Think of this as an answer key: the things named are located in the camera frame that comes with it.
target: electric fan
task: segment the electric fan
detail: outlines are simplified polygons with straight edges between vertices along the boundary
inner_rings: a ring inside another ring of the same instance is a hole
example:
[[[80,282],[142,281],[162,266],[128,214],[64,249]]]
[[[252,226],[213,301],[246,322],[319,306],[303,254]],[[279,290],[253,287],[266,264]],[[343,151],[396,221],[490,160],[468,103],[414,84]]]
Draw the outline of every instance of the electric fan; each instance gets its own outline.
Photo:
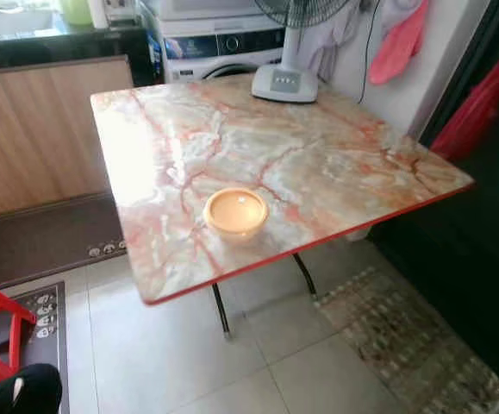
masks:
[[[348,0],[255,0],[273,21],[286,27],[282,62],[263,65],[255,73],[251,93],[281,102],[316,100],[318,78],[297,67],[301,29],[326,21]]]

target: brown door mat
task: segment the brown door mat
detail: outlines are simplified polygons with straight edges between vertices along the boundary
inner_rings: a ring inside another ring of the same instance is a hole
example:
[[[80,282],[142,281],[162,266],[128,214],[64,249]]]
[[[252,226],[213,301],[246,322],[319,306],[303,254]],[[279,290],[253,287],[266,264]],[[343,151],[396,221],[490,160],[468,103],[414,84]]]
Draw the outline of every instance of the brown door mat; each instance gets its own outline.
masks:
[[[28,323],[23,323],[22,326],[21,367],[44,362],[58,368],[63,386],[59,412],[68,414],[65,284],[58,282],[22,293],[13,299],[33,312],[37,318],[35,326]],[[0,312],[0,359],[6,364],[10,324],[11,314]]]
[[[109,194],[0,216],[0,288],[125,253]]]

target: patterned rug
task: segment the patterned rug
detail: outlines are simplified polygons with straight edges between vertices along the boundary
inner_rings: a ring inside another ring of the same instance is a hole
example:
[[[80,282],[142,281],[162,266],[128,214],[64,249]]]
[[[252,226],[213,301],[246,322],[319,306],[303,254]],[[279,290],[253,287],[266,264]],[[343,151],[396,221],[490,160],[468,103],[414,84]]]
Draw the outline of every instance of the patterned rug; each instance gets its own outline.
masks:
[[[36,325],[23,324],[21,367],[38,362],[59,369],[63,395],[59,414],[69,413],[67,345],[65,332],[65,284],[58,282],[14,296],[14,300],[36,314]],[[8,364],[11,314],[0,312],[0,359]]]
[[[499,379],[416,293],[373,267],[316,302],[411,414],[488,413]]]

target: wooden cabinet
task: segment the wooden cabinet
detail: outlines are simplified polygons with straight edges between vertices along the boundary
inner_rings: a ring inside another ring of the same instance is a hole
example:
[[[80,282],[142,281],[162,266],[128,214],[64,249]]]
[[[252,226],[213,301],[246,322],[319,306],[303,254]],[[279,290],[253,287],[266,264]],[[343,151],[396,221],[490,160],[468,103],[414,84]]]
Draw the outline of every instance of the wooden cabinet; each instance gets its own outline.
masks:
[[[132,86],[122,56],[0,72],[0,213],[107,191],[90,95]]]

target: washing machine control panel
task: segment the washing machine control panel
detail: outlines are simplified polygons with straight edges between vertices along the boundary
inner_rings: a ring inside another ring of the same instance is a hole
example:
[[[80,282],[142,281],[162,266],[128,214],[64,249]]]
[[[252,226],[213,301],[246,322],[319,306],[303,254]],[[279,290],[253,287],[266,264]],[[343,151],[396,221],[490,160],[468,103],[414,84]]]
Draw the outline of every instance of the washing machine control panel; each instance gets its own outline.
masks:
[[[212,34],[191,37],[166,37],[165,51],[169,60],[211,58],[215,56],[261,52],[284,45],[284,29]]]
[[[216,40],[220,55],[260,52],[282,47],[284,45],[284,29],[218,34]]]

